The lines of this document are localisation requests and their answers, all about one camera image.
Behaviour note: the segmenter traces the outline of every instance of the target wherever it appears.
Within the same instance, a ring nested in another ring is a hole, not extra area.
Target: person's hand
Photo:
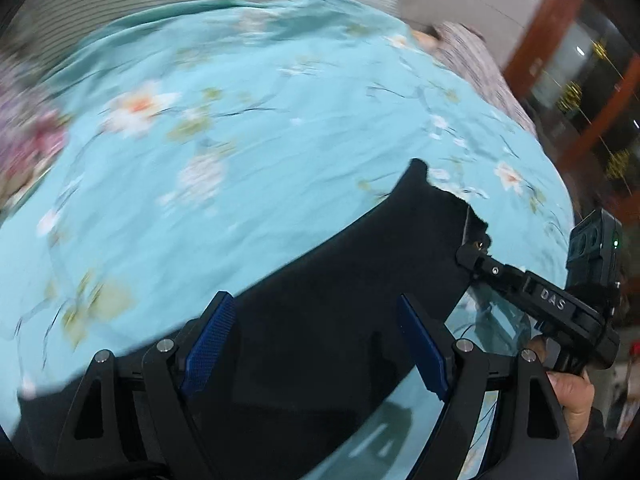
[[[536,336],[527,344],[527,347],[533,350],[541,361],[546,359],[546,345],[542,337]],[[586,370],[582,373],[582,377],[560,372],[547,372],[546,374],[558,402],[562,406],[562,414],[569,428],[571,442],[575,444],[589,425],[591,405],[595,394],[593,384],[591,384]]]

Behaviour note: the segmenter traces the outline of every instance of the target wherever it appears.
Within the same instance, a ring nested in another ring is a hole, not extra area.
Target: blue textured pad
[[[444,358],[404,296],[398,298],[398,324],[424,385],[444,401],[449,391]]]
[[[191,397],[204,389],[211,371],[222,352],[226,337],[236,322],[234,297],[227,294],[209,319],[185,361],[184,379],[180,391]]]

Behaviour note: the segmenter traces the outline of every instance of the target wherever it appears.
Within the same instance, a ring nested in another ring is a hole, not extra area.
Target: silver screw
[[[94,360],[97,363],[105,362],[111,353],[108,350],[98,350],[94,355]]]
[[[174,347],[174,342],[171,339],[162,339],[158,341],[158,344],[156,345],[156,348],[158,349],[158,351],[162,353],[168,352],[173,347]]]
[[[474,344],[469,339],[458,339],[456,346],[463,352],[471,352],[474,349]]]
[[[528,348],[525,348],[522,352],[520,352],[520,355],[527,363],[532,363],[537,358],[536,353],[533,350],[529,350]]]

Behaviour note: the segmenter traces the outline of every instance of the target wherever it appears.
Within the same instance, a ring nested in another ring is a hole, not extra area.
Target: bed
[[[537,140],[379,10],[156,7],[89,35],[46,84],[67,146],[0,228],[9,432],[16,393],[59,388],[97,350],[135,348],[311,250],[384,200],[412,157],[488,222],[495,258],[564,285],[572,208]],[[506,353],[531,334],[527,316],[474,291],[447,325]],[[441,406],[414,369],[306,478],[404,478]]]

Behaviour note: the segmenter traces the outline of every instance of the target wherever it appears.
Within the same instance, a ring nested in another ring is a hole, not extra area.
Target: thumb
[[[589,425],[591,405],[595,390],[586,372],[582,377],[573,374],[547,372],[558,402],[564,407],[564,420],[569,428],[571,440],[575,443]]]

